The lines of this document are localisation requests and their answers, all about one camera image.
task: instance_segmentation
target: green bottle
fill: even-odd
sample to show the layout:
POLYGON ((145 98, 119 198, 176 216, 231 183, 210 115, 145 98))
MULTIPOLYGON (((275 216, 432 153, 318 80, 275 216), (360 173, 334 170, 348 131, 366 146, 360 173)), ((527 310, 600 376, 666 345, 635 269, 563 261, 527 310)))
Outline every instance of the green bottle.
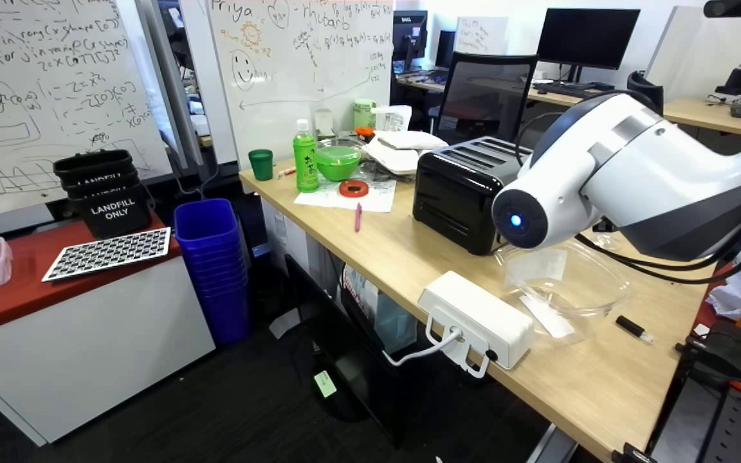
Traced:
POLYGON ((311 133, 311 120, 298 117, 297 137, 293 137, 297 191, 318 191, 313 148, 317 148, 317 138, 311 133))

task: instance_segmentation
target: desk leg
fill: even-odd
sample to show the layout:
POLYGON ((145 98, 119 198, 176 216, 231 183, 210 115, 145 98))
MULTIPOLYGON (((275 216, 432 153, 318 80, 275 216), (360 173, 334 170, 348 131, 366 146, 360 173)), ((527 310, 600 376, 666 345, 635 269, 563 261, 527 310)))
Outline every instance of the desk leg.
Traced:
POLYGON ((527 463, 553 463, 553 461, 572 461, 576 443, 560 431, 559 426, 547 426, 535 450, 529 452, 527 463))

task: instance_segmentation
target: blue trash bin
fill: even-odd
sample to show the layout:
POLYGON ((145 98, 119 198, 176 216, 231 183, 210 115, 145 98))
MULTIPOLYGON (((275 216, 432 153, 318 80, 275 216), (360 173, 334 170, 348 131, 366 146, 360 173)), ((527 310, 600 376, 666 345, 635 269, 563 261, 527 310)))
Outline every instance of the blue trash bin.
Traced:
POLYGON ((223 348, 244 339, 250 332, 246 268, 235 205, 223 198, 183 202, 172 223, 214 342, 223 348))

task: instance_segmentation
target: red countertop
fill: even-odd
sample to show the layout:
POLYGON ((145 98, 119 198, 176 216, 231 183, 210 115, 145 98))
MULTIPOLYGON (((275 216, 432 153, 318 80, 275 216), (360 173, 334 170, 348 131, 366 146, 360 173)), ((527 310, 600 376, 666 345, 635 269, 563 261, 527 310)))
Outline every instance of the red countertop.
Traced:
POLYGON ((0 285, 0 323, 41 310, 51 304, 59 304, 65 299, 79 295, 84 290, 101 287, 106 283, 114 283, 119 278, 125 278, 132 273, 138 273, 145 268, 151 268, 163 260, 150 260, 138 264, 114 268, 82 278, 56 279, 56 283, 41 283, 43 273, 51 268, 61 246, 77 245, 77 242, 92 242, 92 233, 82 222, 61 223, 59 228, 35 231, 28 236, 10 240, 14 252, 14 273, 6 285, 0 285))

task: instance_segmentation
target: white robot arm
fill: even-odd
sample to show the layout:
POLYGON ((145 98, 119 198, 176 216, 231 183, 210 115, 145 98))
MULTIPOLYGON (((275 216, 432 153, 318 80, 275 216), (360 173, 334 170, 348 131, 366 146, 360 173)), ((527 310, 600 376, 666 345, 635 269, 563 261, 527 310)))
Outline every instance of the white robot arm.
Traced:
POLYGON ((591 98, 545 131, 492 213, 518 246, 607 216, 643 255, 694 260, 741 231, 741 153, 711 151, 631 94, 591 98))

